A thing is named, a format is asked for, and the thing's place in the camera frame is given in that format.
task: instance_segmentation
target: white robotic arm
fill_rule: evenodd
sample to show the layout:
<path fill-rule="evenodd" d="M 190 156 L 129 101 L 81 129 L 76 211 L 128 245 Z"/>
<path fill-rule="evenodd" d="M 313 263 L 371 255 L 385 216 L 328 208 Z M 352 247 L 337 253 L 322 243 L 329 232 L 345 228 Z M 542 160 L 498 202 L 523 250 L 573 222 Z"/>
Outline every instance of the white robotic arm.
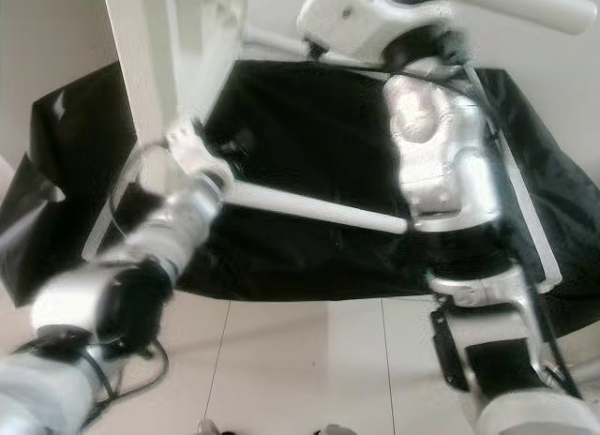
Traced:
<path fill-rule="evenodd" d="M 464 1 L 566 33 L 585 30 L 596 12 L 585 0 Z M 600 435 L 583 402 L 544 383 L 547 334 L 533 286 L 495 230 L 503 215 L 478 105 L 485 102 L 461 91 L 472 85 L 464 77 L 455 77 L 462 88 L 437 79 L 438 72 L 454 73 L 469 61 L 448 4 L 307 0 L 298 22 L 312 43 L 391 74 L 384 94 L 401 157 L 398 187 L 411 207 L 411 227 L 428 249 L 427 281 L 439 304 L 432 314 L 436 351 L 450 386 L 470 398 L 477 433 Z M 432 59 L 438 65 L 427 70 L 432 74 L 406 76 L 407 67 L 422 69 Z M 248 195 L 266 192 L 248 184 L 240 189 L 197 135 L 189 121 L 167 134 L 187 185 L 124 242 L 54 277 L 40 292 L 33 307 L 37 339 L 0 360 L 0 435 L 77 433 L 95 416 L 98 396 L 108 394 L 104 406 L 115 400 L 113 381 L 132 354 L 155 342 L 162 307 L 222 203 L 251 205 Z M 285 193 L 263 195 L 286 213 L 297 213 L 294 199 L 315 207 Z M 352 210 L 326 202 L 313 210 L 305 216 L 329 214 L 352 224 L 343 215 Z M 398 218 L 376 221 L 357 212 L 371 221 L 363 227 L 407 228 Z"/>

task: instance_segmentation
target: wire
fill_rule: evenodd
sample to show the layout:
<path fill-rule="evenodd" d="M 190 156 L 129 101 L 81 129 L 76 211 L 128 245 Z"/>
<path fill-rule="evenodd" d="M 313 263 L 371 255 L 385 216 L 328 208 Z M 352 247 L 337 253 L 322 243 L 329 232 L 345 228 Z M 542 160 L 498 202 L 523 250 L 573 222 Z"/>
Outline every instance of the wire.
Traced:
<path fill-rule="evenodd" d="M 100 365 L 98 364 L 96 359 L 94 357 L 92 357 L 92 355 L 90 355 L 90 352 L 88 352 L 86 349 L 83 349 L 81 354 L 82 354 L 83 359 L 89 364 L 90 367 L 92 367 L 92 369 L 96 373 L 98 379 L 100 380 L 100 383 L 106 390 L 106 395 L 108 396 L 108 400 L 116 398 L 116 393 L 113 390 L 111 381 L 109 381 L 109 378 L 106 377 L 106 374 L 104 373 L 104 371 L 102 370 L 102 368 L 100 367 Z"/>
<path fill-rule="evenodd" d="M 160 358 L 162 360 L 162 367 L 160 369 L 160 372 L 153 380 L 142 385 L 135 386 L 122 393 L 119 393 L 119 395 L 112 400 L 112 403 L 123 399 L 131 398 L 134 395 L 143 393 L 144 391 L 148 391 L 150 388 L 157 386 L 164 380 L 165 377 L 167 377 L 167 374 L 169 373 L 169 367 L 171 365 L 171 362 L 169 361 L 169 355 L 157 339 L 155 339 L 152 344 L 155 348 L 157 348 L 157 351 L 160 354 Z"/>
<path fill-rule="evenodd" d="M 162 367 L 160 369 L 160 372 L 151 381 L 144 383 L 142 385 L 135 386 L 123 393 L 114 391 L 114 390 L 119 390 L 121 388 L 121 381 L 123 379 L 123 375 L 122 374 L 120 375 L 120 377 L 118 378 L 118 381 L 117 381 L 117 385 L 113 389 L 111 387 L 110 381 L 106 377 L 106 374 L 104 374 L 104 371 L 102 370 L 102 368 L 100 367 L 100 365 L 98 364 L 96 359 L 94 359 L 94 357 L 92 357 L 91 355 L 89 355 L 89 353 L 87 351 L 85 351 L 85 353 L 87 354 L 87 357 L 85 357 L 85 354 L 84 354 L 84 358 L 88 361 L 88 363 L 92 366 L 92 368 L 96 372 L 98 379 L 100 380 L 100 382 L 103 384 L 104 388 L 107 391 L 108 397 L 106 399 L 101 400 L 96 403 L 96 405 L 94 406 L 94 408 L 92 409 L 92 411 L 90 412 L 90 414 L 88 415 L 86 420 L 84 421 L 82 428 L 89 428 L 115 402 L 118 403 L 124 399 L 131 398 L 134 395 L 138 395 L 140 393 L 148 391 L 150 388 L 157 386 L 159 383 L 161 383 L 164 380 L 164 378 L 167 376 L 167 374 L 169 372 L 169 367 L 170 367 L 169 355 L 163 348 L 162 344 L 160 344 L 160 341 L 158 341 L 157 339 L 155 339 L 152 342 L 152 345 L 160 353 L 160 358 L 162 360 Z"/>
<path fill-rule="evenodd" d="M 487 106 L 491 108 L 491 104 L 489 103 L 488 94 L 486 93 L 486 89 L 484 85 L 481 83 L 479 76 L 477 75 L 477 71 L 473 67 L 471 63 L 466 63 L 464 65 L 465 73 L 469 80 L 472 82 L 473 86 L 477 90 L 477 92 L 481 95 L 481 100 L 486 102 Z M 499 134 L 504 132 L 507 133 L 507 125 L 505 124 L 502 116 L 499 112 L 493 113 L 494 120 L 492 121 L 492 125 L 490 125 L 490 129 L 498 132 Z M 568 366 L 566 365 L 563 357 L 563 353 L 561 352 L 561 348 L 556 339 L 556 333 L 554 331 L 554 327 L 552 326 L 552 321 L 548 316 L 548 311 L 544 307 L 542 299 L 540 298 L 539 292 L 537 291 L 537 287 L 533 285 L 530 280 L 526 281 L 526 288 L 530 299 L 532 300 L 533 313 L 535 314 L 535 318 L 540 326 L 540 330 L 543 334 L 546 335 L 547 343 L 550 348 L 550 352 L 554 357 L 554 362 L 558 370 L 562 374 L 562 379 L 559 378 L 558 382 L 562 385 L 562 388 L 572 397 L 583 399 L 583 396 L 578 390 L 578 386 L 573 380 L 573 376 L 571 376 L 571 372 L 569 371 Z"/>
<path fill-rule="evenodd" d="M 119 231 L 123 238 L 127 238 L 127 236 L 125 234 L 125 231 L 116 219 L 116 203 L 114 202 L 114 193 L 119 188 L 123 178 L 127 177 L 131 168 L 133 166 L 137 166 L 141 161 L 143 161 L 144 156 L 146 156 L 148 152 L 156 148 L 167 150 L 166 141 L 163 139 L 158 142 L 149 142 L 138 148 L 137 151 L 133 152 L 129 156 L 129 158 L 125 162 L 125 165 L 123 165 L 121 172 L 115 177 L 114 181 L 112 182 L 111 191 L 109 194 L 109 212 L 111 214 L 112 224 L 114 225 L 115 229 Z"/>

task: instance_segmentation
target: black cloth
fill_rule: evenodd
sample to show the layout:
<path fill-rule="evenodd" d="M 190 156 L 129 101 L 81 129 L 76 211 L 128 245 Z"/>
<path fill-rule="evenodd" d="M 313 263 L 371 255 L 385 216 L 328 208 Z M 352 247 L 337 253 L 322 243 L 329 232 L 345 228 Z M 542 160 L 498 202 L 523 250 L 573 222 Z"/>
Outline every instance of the black cloth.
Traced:
<path fill-rule="evenodd" d="M 480 73 L 562 270 L 563 283 L 547 295 L 558 330 L 598 320 L 600 192 L 560 150 L 508 74 Z M 206 124 L 207 144 L 249 182 L 407 217 L 382 87 L 366 76 L 310 64 L 238 62 Z M 0 209 L 0 273 L 19 304 L 50 274 L 81 261 L 83 243 L 135 143 L 119 66 L 34 104 L 31 143 Z M 28 186 L 36 183 L 34 175 L 66 198 L 47 203 L 42 187 Z M 528 275 L 542 280 L 514 192 L 501 168 L 497 175 L 506 238 Z M 40 200 L 41 216 L 32 213 Z M 156 204 L 131 186 L 118 217 L 131 227 Z M 27 229 L 8 236 L 24 215 L 31 216 Z M 112 230 L 105 245 L 116 238 Z M 425 267 L 418 234 L 226 206 L 178 286 L 238 300 L 395 296 L 427 293 Z"/>

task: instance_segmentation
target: white rod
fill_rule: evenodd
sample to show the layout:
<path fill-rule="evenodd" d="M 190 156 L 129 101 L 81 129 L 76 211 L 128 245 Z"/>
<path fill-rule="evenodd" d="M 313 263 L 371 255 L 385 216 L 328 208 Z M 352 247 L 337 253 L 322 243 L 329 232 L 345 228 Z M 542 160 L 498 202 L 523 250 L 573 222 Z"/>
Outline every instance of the white rod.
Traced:
<path fill-rule="evenodd" d="M 589 0 L 460 0 L 545 27 L 577 35 L 596 19 L 597 6 Z"/>
<path fill-rule="evenodd" d="M 391 217 L 337 203 L 320 201 L 246 182 L 234 183 L 225 196 L 225 202 L 380 232 L 405 233 L 408 227 L 407 221 L 401 217 Z"/>

